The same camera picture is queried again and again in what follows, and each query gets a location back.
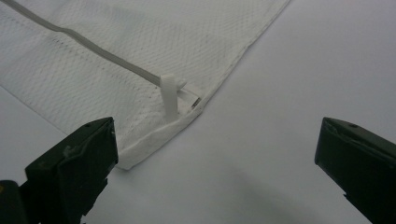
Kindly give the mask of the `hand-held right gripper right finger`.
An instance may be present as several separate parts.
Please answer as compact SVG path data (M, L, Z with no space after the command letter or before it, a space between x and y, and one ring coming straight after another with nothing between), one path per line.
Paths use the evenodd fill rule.
M373 224L396 224L396 144L354 123L324 118L315 164Z

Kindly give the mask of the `white mesh laundry bag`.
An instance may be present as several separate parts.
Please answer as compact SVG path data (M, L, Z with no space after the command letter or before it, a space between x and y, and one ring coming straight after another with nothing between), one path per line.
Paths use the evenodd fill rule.
M0 88L130 169L187 127L290 0L0 0Z

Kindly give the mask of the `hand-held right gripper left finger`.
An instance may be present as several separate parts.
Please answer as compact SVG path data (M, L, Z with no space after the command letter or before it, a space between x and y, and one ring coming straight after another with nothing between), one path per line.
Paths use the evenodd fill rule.
M82 125L25 168L28 217L35 224L79 224L118 161L114 119Z

